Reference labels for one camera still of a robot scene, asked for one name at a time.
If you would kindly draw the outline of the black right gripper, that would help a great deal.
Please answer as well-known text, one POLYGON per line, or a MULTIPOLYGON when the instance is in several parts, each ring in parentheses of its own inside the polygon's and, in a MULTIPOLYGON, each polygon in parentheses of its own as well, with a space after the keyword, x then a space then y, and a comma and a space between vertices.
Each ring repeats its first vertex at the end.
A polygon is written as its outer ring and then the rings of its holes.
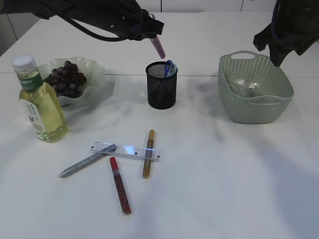
POLYGON ((273 25, 269 24, 264 30, 254 36, 253 44, 259 51, 264 50, 268 45, 271 62, 274 66, 280 67, 284 59, 292 51, 301 56, 318 39, 318 31, 306 34, 288 34, 288 36, 280 38, 273 25))

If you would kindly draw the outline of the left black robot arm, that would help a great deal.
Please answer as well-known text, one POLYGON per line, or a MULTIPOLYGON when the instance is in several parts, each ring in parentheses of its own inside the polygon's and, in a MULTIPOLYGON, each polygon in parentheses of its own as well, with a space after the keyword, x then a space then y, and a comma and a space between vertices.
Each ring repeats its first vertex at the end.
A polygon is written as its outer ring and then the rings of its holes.
POLYGON ((2 0, 0 12, 32 13, 47 20, 58 16, 83 33, 107 42, 155 39, 164 27, 135 0, 2 0))

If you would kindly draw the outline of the right black blue robot arm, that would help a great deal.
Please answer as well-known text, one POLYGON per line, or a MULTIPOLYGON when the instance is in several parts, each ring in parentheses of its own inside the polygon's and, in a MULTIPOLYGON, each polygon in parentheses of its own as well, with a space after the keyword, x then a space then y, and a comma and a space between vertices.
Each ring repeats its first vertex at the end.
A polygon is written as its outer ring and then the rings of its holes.
POLYGON ((317 0, 278 0, 271 23, 254 36, 258 51, 267 46, 270 60, 279 67, 292 51, 303 55, 319 39, 317 0))

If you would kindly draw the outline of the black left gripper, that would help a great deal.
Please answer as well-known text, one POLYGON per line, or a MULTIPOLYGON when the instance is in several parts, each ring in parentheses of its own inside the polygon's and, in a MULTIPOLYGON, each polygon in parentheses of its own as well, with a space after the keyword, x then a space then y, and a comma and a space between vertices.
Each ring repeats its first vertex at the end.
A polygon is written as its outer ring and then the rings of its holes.
POLYGON ((155 39, 161 35, 164 23, 155 19, 147 10, 141 9, 136 19, 128 19, 128 29, 125 36, 129 40, 142 41, 143 39, 155 39))

